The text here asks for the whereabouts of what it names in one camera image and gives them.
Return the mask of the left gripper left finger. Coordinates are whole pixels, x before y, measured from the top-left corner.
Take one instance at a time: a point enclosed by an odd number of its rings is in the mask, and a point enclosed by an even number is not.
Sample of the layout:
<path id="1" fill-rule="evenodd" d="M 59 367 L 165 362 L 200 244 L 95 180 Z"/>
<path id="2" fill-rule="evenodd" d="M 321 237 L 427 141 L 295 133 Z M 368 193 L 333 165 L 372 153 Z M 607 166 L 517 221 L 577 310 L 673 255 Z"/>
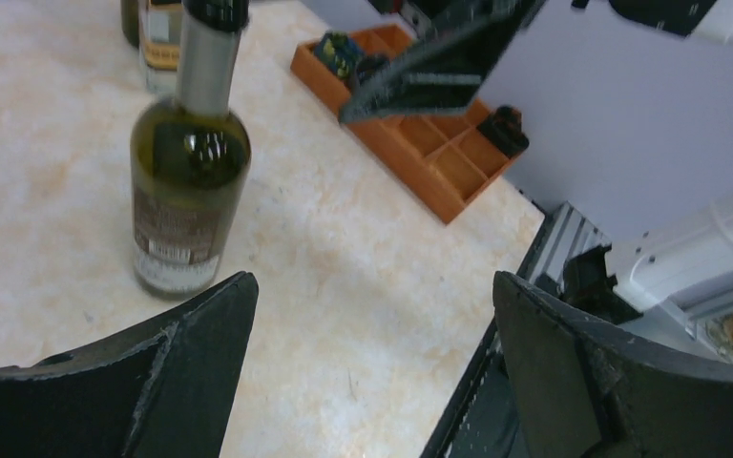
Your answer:
<path id="1" fill-rule="evenodd" d="M 0 457 L 216 457 L 259 286 L 193 299 L 29 367 L 0 368 Z"/>

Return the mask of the olive green wine bottle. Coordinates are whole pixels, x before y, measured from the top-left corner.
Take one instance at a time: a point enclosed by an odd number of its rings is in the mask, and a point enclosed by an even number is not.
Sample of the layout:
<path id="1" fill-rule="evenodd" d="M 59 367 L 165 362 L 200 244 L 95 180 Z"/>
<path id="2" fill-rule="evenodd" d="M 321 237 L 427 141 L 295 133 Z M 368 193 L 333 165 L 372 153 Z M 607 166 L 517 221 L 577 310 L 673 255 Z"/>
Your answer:
<path id="1" fill-rule="evenodd" d="M 134 270 L 156 296 L 210 286 L 252 161 L 229 98 L 246 1 L 185 1 L 175 89 L 137 118 L 130 138 Z"/>

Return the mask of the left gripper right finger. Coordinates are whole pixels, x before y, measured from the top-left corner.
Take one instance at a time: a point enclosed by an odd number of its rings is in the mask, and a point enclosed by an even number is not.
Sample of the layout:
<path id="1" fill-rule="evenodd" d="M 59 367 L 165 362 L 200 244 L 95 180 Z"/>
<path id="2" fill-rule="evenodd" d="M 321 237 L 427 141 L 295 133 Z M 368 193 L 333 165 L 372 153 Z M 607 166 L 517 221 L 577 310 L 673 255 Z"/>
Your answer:
<path id="1" fill-rule="evenodd" d="M 733 457 L 733 364 L 632 334 L 510 272 L 495 320 L 533 457 Z"/>

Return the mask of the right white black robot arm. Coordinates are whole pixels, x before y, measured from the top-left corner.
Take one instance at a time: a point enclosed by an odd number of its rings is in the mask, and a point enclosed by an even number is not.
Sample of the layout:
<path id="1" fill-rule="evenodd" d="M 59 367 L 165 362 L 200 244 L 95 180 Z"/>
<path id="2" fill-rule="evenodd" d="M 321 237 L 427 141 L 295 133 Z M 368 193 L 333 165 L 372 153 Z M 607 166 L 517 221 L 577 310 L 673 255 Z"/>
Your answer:
<path id="1" fill-rule="evenodd" d="M 338 112 L 350 124 L 392 115 L 461 115 L 539 1 L 376 1 L 414 30 L 411 45 L 358 80 Z M 733 1 L 614 1 L 625 21 L 681 39 L 733 44 Z M 561 299 L 625 323 L 668 303 L 692 320 L 733 310 L 733 195 L 694 214 L 569 259 Z"/>

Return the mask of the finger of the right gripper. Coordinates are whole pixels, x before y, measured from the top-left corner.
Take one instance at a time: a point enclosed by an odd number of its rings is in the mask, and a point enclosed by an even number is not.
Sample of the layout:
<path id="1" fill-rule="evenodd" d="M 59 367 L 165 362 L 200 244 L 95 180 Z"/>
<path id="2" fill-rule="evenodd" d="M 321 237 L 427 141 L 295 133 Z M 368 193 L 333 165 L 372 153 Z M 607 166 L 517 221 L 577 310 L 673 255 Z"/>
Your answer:
<path id="1" fill-rule="evenodd" d="M 411 43 L 359 83 L 338 111 L 350 124 L 393 115 L 461 115 L 543 4 L 534 0 L 375 1 L 412 28 Z"/>

